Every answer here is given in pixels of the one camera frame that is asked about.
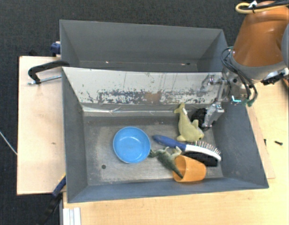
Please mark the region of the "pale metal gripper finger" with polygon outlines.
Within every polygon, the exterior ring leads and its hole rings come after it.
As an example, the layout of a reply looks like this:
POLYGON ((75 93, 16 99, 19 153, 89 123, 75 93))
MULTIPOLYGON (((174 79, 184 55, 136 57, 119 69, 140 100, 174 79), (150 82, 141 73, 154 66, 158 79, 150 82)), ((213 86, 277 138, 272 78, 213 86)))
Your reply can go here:
POLYGON ((198 97, 213 94, 220 97, 227 86, 227 81, 223 77, 216 78, 215 74, 208 74, 201 82, 200 88, 196 91, 198 97))
POLYGON ((204 121, 202 123, 203 128, 210 128, 213 126, 214 121, 217 121, 221 115, 224 114, 224 109, 221 102, 214 102, 206 109, 204 121))

